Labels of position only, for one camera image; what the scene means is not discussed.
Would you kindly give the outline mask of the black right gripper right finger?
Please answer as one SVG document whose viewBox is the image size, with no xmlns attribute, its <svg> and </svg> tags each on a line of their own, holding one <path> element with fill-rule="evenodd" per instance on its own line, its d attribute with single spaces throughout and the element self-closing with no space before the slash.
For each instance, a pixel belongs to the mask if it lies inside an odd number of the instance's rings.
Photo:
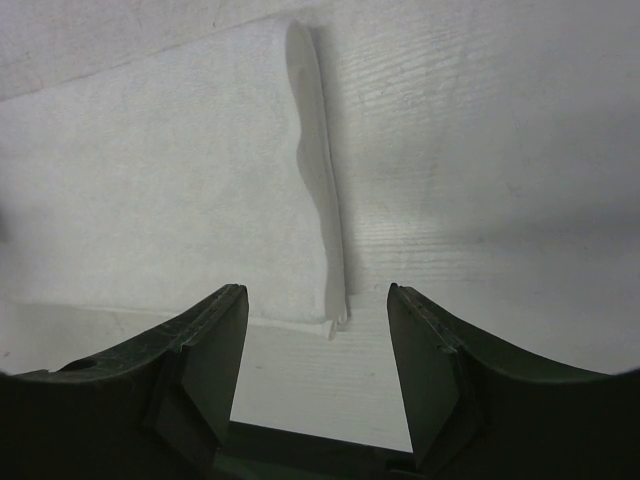
<svg viewBox="0 0 640 480">
<path fill-rule="evenodd" d="M 428 479 L 635 479 L 639 374 L 517 347 L 392 285 L 387 313 L 417 470 Z"/>
</svg>

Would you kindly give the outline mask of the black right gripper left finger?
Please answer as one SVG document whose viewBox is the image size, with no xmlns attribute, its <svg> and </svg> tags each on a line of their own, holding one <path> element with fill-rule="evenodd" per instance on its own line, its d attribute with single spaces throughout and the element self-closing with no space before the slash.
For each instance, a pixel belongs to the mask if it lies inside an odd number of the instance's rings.
<svg viewBox="0 0 640 480">
<path fill-rule="evenodd" d="M 1 378 L 5 479 L 217 479 L 248 324 L 229 284 L 50 372 Z"/>
</svg>

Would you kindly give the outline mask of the white terry towel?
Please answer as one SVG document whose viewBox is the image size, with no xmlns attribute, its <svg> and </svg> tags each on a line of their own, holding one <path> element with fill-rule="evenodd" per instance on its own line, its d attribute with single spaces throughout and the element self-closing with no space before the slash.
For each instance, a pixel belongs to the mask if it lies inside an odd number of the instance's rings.
<svg viewBox="0 0 640 480">
<path fill-rule="evenodd" d="M 310 32 L 271 17 L 1 105 L 1 294 L 177 313 L 225 284 L 332 337 L 342 234 Z"/>
</svg>

